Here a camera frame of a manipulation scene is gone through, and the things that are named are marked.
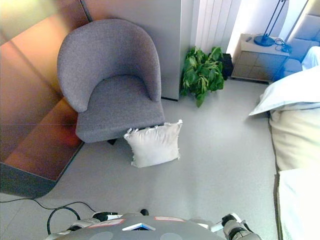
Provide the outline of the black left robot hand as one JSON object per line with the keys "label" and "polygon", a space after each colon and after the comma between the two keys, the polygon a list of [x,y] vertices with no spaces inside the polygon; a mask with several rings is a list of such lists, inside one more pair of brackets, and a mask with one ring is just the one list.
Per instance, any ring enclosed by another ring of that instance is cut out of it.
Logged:
{"label": "black left robot hand", "polygon": [[100,222],[104,222],[104,221],[108,221],[108,220],[119,219],[122,216],[123,216],[122,214],[118,214],[117,212],[99,211],[99,212],[95,212],[92,215],[92,218],[97,219]]}

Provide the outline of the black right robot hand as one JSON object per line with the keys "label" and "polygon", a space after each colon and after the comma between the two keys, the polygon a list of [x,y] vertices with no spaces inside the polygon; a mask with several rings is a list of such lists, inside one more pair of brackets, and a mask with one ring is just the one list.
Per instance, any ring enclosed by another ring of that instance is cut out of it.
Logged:
{"label": "black right robot hand", "polygon": [[211,226],[209,228],[209,230],[213,233],[220,231],[224,228],[224,226],[226,225],[226,223],[228,221],[236,221],[239,224],[243,222],[241,220],[241,218],[236,213],[232,212],[232,213],[229,213],[229,214],[225,215],[224,217],[222,217],[221,221],[219,221],[218,223]]}

